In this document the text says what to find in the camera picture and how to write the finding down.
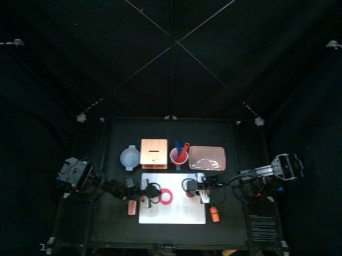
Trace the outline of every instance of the red object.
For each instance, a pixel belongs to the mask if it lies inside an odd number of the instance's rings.
[[[215,206],[209,207],[209,214],[212,222],[219,222],[219,210]]]
[[[184,147],[181,149],[181,153],[180,153],[179,157],[176,158],[175,162],[177,162],[177,163],[183,163],[184,162],[184,160],[187,159],[188,148],[189,148],[189,143],[185,143]]]
[[[167,201],[164,201],[163,200],[163,194],[168,194],[169,195],[169,199],[167,200]],[[171,190],[169,189],[167,189],[167,188],[163,188],[161,189],[161,195],[159,196],[159,200],[160,200],[160,203],[163,204],[163,205],[168,205],[168,204],[171,204],[171,202],[172,202],[172,200],[173,200],[173,195],[172,195],[172,192],[171,192]]]

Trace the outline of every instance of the metal rod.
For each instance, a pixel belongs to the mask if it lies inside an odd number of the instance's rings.
[[[105,95],[105,96],[108,96],[108,95],[113,92],[113,90],[116,90],[121,85],[124,85],[124,84],[132,79],[132,77],[133,77],[136,74],[139,74],[139,73],[141,72],[141,70],[145,69],[145,67],[147,67],[169,49],[171,49],[171,47],[168,47],[161,53],[159,53],[157,56],[156,56],[152,60],[149,60],[149,61],[143,65],[143,67],[139,68],[139,69],[133,72],[133,74],[132,74],[128,78],[125,78],[125,79],[106,92],[106,95]],[[102,100],[104,100],[104,97],[100,98],[97,101],[94,101],[94,103],[92,103],[92,105],[90,105],[81,113],[82,113],[82,114],[86,113]]]
[[[229,1],[179,40],[181,42],[232,3],[235,0]]]
[[[163,31],[163,33],[169,36],[169,34],[167,33],[167,31],[157,25],[157,23],[144,14],[144,12],[128,1],[124,0],[132,7],[133,9],[149,20],[149,22]]]

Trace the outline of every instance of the cup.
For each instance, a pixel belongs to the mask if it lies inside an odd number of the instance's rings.
[[[173,148],[169,152],[169,159],[175,166],[180,166],[187,162],[188,159],[188,153],[185,152],[185,159],[183,159],[181,162],[177,161],[177,150]]]

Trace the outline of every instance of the table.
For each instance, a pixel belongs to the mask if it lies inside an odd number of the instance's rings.
[[[200,171],[205,175],[220,174],[228,179],[236,172],[269,163],[263,128],[252,121],[157,118],[108,118],[80,126],[74,137],[72,157],[86,157],[100,169],[106,180],[139,181],[147,172],[139,166],[126,172],[120,163],[120,153],[128,145],[140,147],[141,138],[180,140],[196,146],[224,148],[225,171]],[[149,172],[175,173],[167,170]],[[183,173],[195,173],[187,166]],[[60,203],[53,237],[56,247],[85,248],[147,248],[156,245],[176,249],[247,249],[247,231],[243,205],[229,188],[212,191],[217,204],[220,223],[212,223],[205,206],[205,224],[139,224],[139,216],[126,215],[126,201],[104,193],[93,202],[62,199]]]

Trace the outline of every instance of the ceiling wire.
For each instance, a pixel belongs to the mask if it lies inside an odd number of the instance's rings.
[[[232,3],[235,0],[229,1],[179,40],[181,42]]]
[[[128,1],[124,0],[126,4],[145,17],[145,19],[159,28],[159,30],[171,37],[169,33],[161,28],[161,26],[157,25],[157,23],[144,14],[144,12]],[[199,65],[204,68],[204,70],[208,72],[208,74],[215,78],[215,80],[219,82],[219,84],[231,90],[229,86],[219,79],[219,77],[215,75],[215,73],[207,68],[207,66],[200,62],[200,60],[195,57],[195,55],[189,52],[189,50],[184,47],[184,45],[180,43],[231,4],[235,2],[235,0],[229,1],[179,40],[173,40],[176,45],[181,47],[181,49],[188,53],[188,55],[193,58],[193,60],[199,63]],[[110,94],[113,90],[117,89],[140,71],[171,49],[168,47],[151,61],[147,62],[147,64],[126,78],[124,81],[121,81],[106,93]],[[256,118],[260,118],[257,113],[253,111],[253,109],[249,107],[249,105],[236,96],[233,96],[236,100],[243,104],[243,106],[249,110],[252,115]],[[82,112],[81,114],[85,114],[101,101],[104,100],[104,97],[100,98]]]

